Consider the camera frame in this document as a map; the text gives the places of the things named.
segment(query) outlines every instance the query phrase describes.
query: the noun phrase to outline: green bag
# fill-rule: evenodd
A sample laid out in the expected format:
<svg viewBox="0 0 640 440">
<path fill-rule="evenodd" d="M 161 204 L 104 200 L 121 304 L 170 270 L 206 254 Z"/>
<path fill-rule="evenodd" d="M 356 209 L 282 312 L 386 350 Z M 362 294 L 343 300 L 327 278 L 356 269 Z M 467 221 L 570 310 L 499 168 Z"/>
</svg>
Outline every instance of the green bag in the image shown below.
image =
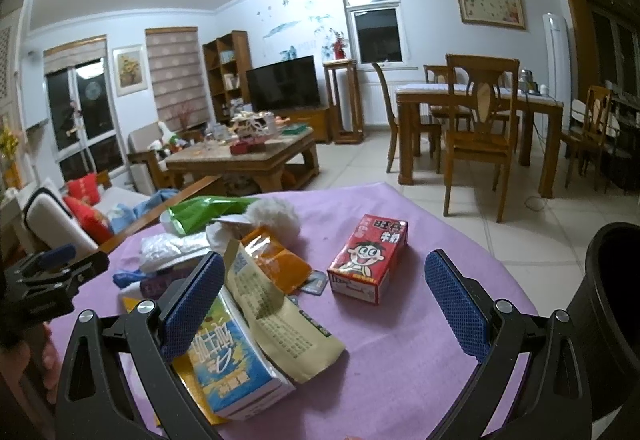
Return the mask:
<svg viewBox="0 0 640 440">
<path fill-rule="evenodd" d="M 169 207 L 176 232 L 182 236 L 204 230 L 213 219 L 224 214 L 243 214 L 258 198 L 196 196 Z"/>
</svg>

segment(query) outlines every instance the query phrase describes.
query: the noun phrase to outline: picture frame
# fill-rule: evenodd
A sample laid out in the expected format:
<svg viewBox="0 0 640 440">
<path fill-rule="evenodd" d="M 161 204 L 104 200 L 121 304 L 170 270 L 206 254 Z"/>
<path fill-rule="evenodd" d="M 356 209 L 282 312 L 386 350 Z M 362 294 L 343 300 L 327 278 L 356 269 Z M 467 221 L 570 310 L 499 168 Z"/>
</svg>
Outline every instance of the picture frame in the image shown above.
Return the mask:
<svg viewBox="0 0 640 440">
<path fill-rule="evenodd" d="M 112 55 L 118 97 L 149 88 L 146 52 L 143 45 L 114 48 Z"/>
<path fill-rule="evenodd" d="M 465 24 L 482 24 L 526 30 L 522 0 L 458 0 Z"/>
</svg>

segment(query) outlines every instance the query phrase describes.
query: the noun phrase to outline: wooden door frame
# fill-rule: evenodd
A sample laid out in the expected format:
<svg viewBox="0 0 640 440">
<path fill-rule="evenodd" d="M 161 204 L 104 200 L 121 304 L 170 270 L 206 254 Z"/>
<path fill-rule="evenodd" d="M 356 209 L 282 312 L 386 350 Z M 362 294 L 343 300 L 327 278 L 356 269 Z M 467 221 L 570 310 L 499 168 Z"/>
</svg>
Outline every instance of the wooden door frame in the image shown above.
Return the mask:
<svg viewBox="0 0 640 440">
<path fill-rule="evenodd" d="M 574 24 L 575 56 L 577 61 L 578 98 L 586 100 L 592 84 L 600 84 L 600 63 L 596 31 L 588 0 L 567 0 Z"/>
</svg>

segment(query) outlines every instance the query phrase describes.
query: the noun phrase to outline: red milk carton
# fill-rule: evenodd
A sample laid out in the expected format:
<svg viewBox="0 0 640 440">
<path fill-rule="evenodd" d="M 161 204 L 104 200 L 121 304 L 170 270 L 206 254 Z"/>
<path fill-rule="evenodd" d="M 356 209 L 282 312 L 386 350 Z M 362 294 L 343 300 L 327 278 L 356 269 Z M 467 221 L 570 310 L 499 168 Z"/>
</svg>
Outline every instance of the red milk carton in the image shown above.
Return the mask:
<svg viewBox="0 0 640 440">
<path fill-rule="evenodd" d="M 327 269 L 331 290 L 375 305 L 406 245 L 408 223 L 365 214 Z"/>
</svg>

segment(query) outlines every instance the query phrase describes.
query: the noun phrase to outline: metal screw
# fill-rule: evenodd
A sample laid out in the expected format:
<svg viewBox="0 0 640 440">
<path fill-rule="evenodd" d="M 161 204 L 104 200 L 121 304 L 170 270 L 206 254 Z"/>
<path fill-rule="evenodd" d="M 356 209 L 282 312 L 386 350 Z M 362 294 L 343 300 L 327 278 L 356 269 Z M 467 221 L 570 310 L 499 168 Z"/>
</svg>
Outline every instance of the metal screw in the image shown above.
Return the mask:
<svg viewBox="0 0 640 440">
<path fill-rule="evenodd" d="M 503 314 L 510 314 L 513 312 L 513 305 L 506 299 L 500 299 L 500 301 L 495 304 L 495 307 Z"/>
<path fill-rule="evenodd" d="M 156 303 L 149 301 L 149 299 L 143 301 L 138 305 L 138 312 L 141 314 L 148 314 L 156 307 Z"/>
<path fill-rule="evenodd" d="M 561 323 L 568 323 L 569 322 L 569 314 L 567 312 L 565 312 L 564 310 L 557 310 L 556 311 L 556 319 L 558 319 L 558 321 L 560 321 Z"/>
<path fill-rule="evenodd" d="M 87 321 L 90 321 L 93 317 L 94 313 L 91 312 L 91 310 L 85 310 L 78 316 L 78 321 L 80 321 L 81 323 L 85 323 Z"/>
</svg>

